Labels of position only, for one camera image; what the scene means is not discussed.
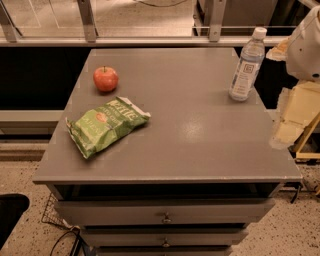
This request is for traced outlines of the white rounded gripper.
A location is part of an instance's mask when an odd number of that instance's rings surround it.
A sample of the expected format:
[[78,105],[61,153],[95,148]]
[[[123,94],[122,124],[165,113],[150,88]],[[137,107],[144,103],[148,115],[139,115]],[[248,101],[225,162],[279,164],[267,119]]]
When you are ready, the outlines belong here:
[[283,88],[269,144],[274,149],[292,146],[320,112],[320,6],[310,10],[291,36],[270,49],[266,58],[285,61],[291,76],[302,80]]

